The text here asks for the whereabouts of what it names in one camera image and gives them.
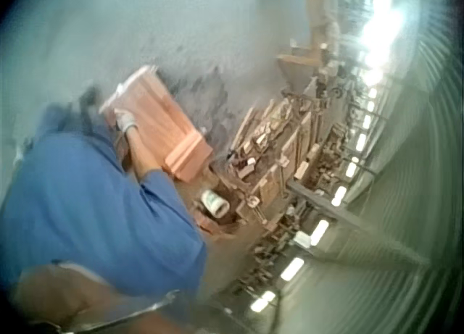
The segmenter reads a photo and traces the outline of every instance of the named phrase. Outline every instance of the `wood scrap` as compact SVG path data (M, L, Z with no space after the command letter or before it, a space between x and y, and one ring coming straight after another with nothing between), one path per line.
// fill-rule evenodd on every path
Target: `wood scrap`
M240 171L237 172L238 177L243 180L247 175L254 171L254 164L250 164L242 168Z
M305 175L306 170L307 170L307 168L309 166L310 166L309 162L302 162L298 166L298 170L295 172L294 178L297 179L297 180L301 180L303 178L303 176Z

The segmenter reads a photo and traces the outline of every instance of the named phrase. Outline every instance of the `metal pole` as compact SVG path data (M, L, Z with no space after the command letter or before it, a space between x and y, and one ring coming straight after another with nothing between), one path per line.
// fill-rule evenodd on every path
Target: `metal pole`
M351 212L348 212L346 209L341 207L335 207L330 204L330 202L320 197L319 195L313 193L309 189L305 188L303 185L295 182L294 180L289 180L287 182L287 188L294 194L304 198L310 204L317 207L322 213L326 214L329 217L332 217L344 224L363 231L371 237L375 238L377 241L381 242L389 249L398 252L399 254L407 257L409 260L415 264L427 265L430 264L430 261L417 253L414 249L406 246L403 242L397 241L394 238L387 236L385 233L378 230L377 227L370 225L368 222L361 220L358 216L354 215Z

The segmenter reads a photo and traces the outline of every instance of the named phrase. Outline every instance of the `lumber pile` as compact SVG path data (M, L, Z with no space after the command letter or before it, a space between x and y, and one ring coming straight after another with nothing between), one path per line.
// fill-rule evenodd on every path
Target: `lumber pile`
M286 181L317 140L322 115L317 99L285 96L263 109L250 108L231 144L225 170L218 174L240 196L236 213L242 222L256 217L268 223L267 211L287 197Z

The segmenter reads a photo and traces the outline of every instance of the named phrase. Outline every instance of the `blue sleeve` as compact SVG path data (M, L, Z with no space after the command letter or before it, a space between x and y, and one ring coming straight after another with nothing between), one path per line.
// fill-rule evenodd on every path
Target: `blue sleeve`
M194 226L194 219L187 212L174 183L162 170L148 172L141 182L141 187L144 193L156 204L172 210L177 218L182 219L192 227Z

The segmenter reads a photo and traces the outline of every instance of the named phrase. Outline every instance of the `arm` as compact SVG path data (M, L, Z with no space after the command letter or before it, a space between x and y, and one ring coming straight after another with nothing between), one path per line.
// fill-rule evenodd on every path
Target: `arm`
M145 178L148 172L162 169L154 155L145 146L136 127L128 128L125 137L129 144L133 168L139 181Z

